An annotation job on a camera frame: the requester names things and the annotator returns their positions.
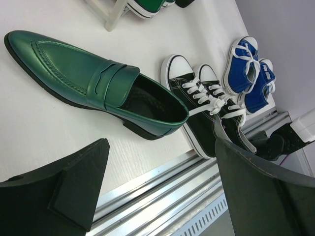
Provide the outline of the green loafer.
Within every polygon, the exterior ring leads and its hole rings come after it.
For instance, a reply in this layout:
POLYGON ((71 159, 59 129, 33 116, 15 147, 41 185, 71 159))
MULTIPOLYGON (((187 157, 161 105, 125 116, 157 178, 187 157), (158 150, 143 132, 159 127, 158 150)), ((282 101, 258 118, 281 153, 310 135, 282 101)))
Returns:
POLYGON ((186 8, 193 2, 194 0, 175 0, 175 3, 181 8, 186 8))
POLYGON ((25 30, 7 33, 4 44, 49 94, 68 105, 115 116, 146 140, 174 133, 189 118, 179 98, 136 66, 25 30))

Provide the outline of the green canvas sneaker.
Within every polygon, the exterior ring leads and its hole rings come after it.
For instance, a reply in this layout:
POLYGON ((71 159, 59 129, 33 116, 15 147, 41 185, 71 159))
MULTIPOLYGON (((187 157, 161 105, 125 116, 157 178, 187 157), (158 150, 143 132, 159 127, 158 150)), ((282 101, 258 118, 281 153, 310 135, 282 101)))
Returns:
POLYGON ((167 7, 167 6, 170 6, 174 3, 175 3, 175 0, 165 0, 165 2, 163 3, 163 6, 167 7))
POLYGON ((159 13, 164 3, 164 0, 128 0, 127 7, 140 18, 150 19, 159 13))

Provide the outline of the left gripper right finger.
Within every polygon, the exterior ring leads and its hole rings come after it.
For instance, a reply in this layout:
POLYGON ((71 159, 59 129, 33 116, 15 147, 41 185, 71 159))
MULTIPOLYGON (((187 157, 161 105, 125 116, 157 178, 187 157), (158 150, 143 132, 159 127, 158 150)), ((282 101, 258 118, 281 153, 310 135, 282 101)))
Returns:
POLYGON ((223 138, 215 152, 237 236, 313 236, 315 179, 264 160, 223 138))

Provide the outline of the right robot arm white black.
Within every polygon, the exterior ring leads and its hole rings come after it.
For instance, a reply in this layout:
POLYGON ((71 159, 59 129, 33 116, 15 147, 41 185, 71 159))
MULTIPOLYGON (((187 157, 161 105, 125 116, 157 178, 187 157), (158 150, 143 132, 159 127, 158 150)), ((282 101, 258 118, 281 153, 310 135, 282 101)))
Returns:
POLYGON ((256 155, 265 160, 277 161, 282 155, 290 155, 315 141, 315 110, 282 125, 270 136, 261 131, 251 141, 256 155))

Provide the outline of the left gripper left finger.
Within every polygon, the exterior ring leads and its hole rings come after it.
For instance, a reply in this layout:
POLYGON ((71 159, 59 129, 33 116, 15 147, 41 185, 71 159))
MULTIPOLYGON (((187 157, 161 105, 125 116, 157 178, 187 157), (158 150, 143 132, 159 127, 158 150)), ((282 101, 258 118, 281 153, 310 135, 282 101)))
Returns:
POLYGON ((79 151, 0 184, 2 236, 84 236, 91 230, 110 145, 79 151))

